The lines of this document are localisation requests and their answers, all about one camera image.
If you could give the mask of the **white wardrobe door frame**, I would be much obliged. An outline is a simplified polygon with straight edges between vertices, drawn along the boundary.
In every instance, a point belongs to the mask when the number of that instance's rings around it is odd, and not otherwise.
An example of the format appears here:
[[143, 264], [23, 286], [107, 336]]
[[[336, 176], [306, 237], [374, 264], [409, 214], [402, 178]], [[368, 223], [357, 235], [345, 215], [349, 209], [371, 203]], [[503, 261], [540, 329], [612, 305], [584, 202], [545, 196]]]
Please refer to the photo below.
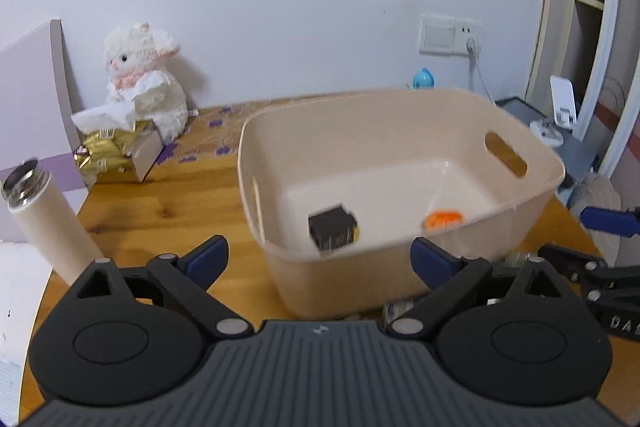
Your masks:
[[525, 100], [551, 117], [550, 78], [572, 83], [577, 122], [558, 150], [568, 179], [584, 179], [592, 168], [613, 173], [620, 156], [610, 148], [639, 100], [632, 84], [638, 55], [639, 0], [544, 0]]

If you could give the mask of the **orange small object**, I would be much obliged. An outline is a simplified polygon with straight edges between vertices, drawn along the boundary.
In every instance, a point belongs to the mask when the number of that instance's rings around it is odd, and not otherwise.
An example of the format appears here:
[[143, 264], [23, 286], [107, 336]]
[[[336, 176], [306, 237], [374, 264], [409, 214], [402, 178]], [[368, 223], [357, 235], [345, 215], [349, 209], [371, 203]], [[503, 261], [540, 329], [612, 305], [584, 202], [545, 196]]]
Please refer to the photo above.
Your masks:
[[464, 216], [458, 210], [437, 209], [430, 212], [422, 221], [422, 228], [426, 231], [439, 230], [455, 225], [461, 225]]

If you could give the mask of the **gold tissue box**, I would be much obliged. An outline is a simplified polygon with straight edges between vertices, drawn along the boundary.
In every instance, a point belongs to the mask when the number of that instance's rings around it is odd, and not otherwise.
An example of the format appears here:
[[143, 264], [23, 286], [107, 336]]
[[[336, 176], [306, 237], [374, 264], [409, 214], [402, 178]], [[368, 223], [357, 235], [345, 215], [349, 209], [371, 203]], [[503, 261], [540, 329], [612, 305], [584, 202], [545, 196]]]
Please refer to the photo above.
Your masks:
[[120, 102], [72, 115], [80, 134], [75, 165], [88, 187], [143, 182], [164, 148], [152, 120], [137, 120], [134, 103]]

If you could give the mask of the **small black box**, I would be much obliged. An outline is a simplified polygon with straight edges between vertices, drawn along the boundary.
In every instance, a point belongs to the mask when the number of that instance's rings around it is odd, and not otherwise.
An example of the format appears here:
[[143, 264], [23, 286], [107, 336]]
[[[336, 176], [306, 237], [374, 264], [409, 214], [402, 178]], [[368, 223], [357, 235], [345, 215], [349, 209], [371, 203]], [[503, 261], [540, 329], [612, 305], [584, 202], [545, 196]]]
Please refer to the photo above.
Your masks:
[[358, 222], [352, 212], [337, 205], [308, 217], [309, 236], [322, 254], [333, 253], [359, 239]]

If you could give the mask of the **blue bird figurine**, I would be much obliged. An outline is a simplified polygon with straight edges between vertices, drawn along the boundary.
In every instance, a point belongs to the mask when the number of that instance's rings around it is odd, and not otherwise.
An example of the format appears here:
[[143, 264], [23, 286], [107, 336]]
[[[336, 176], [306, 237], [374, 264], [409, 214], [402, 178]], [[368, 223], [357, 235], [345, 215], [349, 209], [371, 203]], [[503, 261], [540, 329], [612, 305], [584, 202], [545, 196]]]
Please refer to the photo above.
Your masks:
[[424, 67], [412, 77], [410, 87], [413, 90], [433, 89], [435, 87], [435, 78], [431, 71]]

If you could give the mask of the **white phone stand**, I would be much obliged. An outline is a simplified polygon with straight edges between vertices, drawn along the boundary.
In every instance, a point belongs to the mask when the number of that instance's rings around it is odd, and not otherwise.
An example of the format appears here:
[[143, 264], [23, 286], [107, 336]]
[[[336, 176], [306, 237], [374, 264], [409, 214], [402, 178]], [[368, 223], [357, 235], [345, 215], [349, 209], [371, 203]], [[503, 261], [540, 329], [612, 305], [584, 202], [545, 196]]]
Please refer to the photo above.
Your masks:
[[562, 130], [573, 131], [577, 127], [577, 112], [573, 85], [570, 80], [550, 77], [552, 114], [548, 118], [533, 120], [529, 130], [545, 146], [559, 148], [564, 143]]

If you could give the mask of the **blue white tissue pack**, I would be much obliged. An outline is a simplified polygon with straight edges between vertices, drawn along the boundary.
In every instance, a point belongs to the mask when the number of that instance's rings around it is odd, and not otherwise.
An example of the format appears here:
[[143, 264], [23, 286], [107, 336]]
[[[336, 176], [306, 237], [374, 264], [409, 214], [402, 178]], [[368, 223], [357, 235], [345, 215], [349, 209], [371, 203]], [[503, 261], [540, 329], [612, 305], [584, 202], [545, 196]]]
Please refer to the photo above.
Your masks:
[[414, 300], [412, 298], [409, 299], [399, 299], [390, 301], [389, 303], [385, 303], [382, 308], [382, 317], [385, 324], [390, 324], [390, 322], [395, 321], [402, 314], [408, 312], [414, 307]]

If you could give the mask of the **white wall switch socket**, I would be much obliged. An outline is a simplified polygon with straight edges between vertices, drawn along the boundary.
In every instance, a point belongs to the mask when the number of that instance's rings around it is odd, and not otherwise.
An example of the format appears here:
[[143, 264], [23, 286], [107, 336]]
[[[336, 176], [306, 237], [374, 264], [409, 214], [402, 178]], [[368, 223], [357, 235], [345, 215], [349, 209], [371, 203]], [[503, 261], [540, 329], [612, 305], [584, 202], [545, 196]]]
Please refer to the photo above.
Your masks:
[[420, 18], [418, 50], [421, 54], [469, 56], [470, 41], [480, 45], [484, 25], [477, 20], [423, 14]]

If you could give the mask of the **white thermos bottle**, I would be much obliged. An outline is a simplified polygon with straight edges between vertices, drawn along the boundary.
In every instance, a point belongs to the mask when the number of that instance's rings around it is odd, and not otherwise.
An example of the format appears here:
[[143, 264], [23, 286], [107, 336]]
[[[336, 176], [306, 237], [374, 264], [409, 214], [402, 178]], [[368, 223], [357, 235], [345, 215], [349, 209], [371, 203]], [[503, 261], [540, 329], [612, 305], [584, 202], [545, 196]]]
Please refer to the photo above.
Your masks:
[[39, 166], [37, 158], [15, 167], [3, 182], [1, 194], [26, 239], [68, 286], [103, 257], [52, 174]]

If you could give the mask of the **white plush lamb toy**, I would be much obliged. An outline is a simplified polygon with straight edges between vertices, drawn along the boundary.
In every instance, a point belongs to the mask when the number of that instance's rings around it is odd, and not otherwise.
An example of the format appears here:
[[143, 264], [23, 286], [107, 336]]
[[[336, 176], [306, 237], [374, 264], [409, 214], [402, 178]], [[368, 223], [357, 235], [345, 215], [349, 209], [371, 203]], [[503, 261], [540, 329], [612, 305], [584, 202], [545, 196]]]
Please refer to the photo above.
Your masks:
[[183, 87], [167, 63], [180, 51], [178, 42], [148, 23], [117, 27], [104, 39], [108, 103], [131, 102], [137, 120], [150, 120], [164, 144], [186, 129], [188, 104]]

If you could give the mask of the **beige plastic storage basket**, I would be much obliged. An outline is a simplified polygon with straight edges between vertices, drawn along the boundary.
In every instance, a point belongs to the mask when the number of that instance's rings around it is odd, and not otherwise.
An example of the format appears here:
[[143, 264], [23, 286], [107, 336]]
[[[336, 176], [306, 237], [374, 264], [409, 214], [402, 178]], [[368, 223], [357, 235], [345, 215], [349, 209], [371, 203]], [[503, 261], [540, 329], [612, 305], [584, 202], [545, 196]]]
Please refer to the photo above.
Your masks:
[[[423, 294], [409, 248], [431, 230], [455, 256], [496, 260], [525, 239], [564, 180], [561, 158], [521, 121], [465, 90], [380, 91], [269, 107], [241, 132], [245, 218], [277, 291], [302, 319], [344, 317]], [[322, 254], [308, 217], [342, 205], [359, 239]]]

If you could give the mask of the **lilac headboard panel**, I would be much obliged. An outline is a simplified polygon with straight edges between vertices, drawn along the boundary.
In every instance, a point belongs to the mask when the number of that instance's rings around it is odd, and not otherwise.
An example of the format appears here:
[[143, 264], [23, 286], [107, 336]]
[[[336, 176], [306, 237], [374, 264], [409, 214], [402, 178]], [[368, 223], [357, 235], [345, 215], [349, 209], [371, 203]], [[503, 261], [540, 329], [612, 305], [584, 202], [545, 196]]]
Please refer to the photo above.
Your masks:
[[62, 25], [50, 20], [1, 50], [1, 178], [30, 158], [50, 171], [73, 210], [88, 190], [75, 165]]

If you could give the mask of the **purple flower table mat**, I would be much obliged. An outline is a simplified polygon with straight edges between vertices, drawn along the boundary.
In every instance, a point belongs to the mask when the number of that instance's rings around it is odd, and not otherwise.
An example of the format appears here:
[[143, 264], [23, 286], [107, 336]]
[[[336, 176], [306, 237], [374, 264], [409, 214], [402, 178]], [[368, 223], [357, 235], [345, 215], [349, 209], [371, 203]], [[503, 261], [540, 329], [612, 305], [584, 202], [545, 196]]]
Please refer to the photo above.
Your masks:
[[269, 101], [248, 102], [200, 109], [189, 118], [183, 134], [165, 146], [156, 165], [187, 164], [235, 154], [244, 122], [269, 105]]

